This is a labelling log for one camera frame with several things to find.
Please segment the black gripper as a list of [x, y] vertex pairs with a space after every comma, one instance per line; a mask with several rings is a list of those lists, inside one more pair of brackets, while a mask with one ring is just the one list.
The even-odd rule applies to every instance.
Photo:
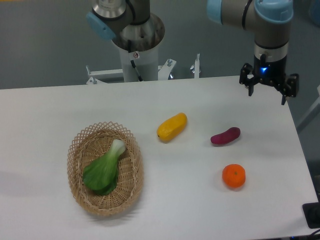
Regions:
[[285, 105], [290, 98], [296, 98], [300, 87], [300, 76], [297, 73], [286, 75], [287, 56], [281, 60], [273, 62], [263, 62], [254, 57], [254, 67], [245, 63], [239, 75], [239, 84], [244, 85], [248, 90], [248, 96], [251, 97], [254, 92], [254, 86], [258, 83], [272, 87], [278, 87], [281, 93], [281, 105]]

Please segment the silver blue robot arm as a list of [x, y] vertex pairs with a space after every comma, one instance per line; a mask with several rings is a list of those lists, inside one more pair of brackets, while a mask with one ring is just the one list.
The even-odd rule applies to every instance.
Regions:
[[[159, 80], [158, 48], [165, 36], [162, 20], [148, 0], [94, 0], [86, 20], [103, 40], [118, 48], [126, 82]], [[298, 74], [285, 72], [291, 21], [291, 0], [209, 0], [208, 18], [254, 34], [254, 63], [245, 63], [239, 83], [250, 95], [256, 84], [275, 88], [282, 103], [296, 97]]]

